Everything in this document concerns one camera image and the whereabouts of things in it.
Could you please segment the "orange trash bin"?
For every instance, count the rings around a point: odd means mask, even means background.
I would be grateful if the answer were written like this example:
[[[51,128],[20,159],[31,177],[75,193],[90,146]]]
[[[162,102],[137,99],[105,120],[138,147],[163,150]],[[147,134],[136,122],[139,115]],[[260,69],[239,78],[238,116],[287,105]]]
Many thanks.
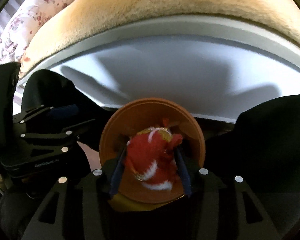
[[[193,193],[190,165],[201,168],[205,139],[194,117],[160,98],[135,100],[107,122],[100,161],[110,172],[109,194],[143,205],[160,205]]]

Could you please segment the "person's black trousers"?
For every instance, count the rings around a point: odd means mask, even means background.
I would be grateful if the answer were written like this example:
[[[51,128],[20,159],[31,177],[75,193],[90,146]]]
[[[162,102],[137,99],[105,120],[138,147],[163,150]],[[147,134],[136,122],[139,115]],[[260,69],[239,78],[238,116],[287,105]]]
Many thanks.
[[[0,173],[7,179],[0,198],[0,239],[23,239],[33,215],[57,183],[83,180],[103,167],[101,135],[114,113],[100,107],[98,145],[81,144],[91,160],[89,173],[61,168],[24,177]],[[241,113],[231,131],[205,139],[205,159],[212,152],[234,159],[235,180],[246,182],[281,239],[300,239],[300,95],[269,100]],[[183,197],[143,205],[115,195],[101,216],[106,239],[175,239],[175,210]]]

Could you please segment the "floral rolled quilt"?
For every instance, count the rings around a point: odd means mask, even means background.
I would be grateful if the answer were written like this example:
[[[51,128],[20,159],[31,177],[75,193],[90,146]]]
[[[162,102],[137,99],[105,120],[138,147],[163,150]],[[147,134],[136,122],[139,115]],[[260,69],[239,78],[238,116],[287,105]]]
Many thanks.
[[[0,12],[0,64],[19,62],[37,31],[74,0],[9,0]]]

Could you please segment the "yellow floral plush blanket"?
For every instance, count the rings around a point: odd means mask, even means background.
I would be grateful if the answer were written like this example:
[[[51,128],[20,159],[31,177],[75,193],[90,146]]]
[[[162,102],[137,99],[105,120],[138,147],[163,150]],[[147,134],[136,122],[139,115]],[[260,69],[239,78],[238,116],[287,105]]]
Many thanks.
[[[253,21],[300,45],[300,9],[293,0],[74,0],[34,35],[21,59],[19,77],[45,58],[111,28],[154,17],[190,14]]]

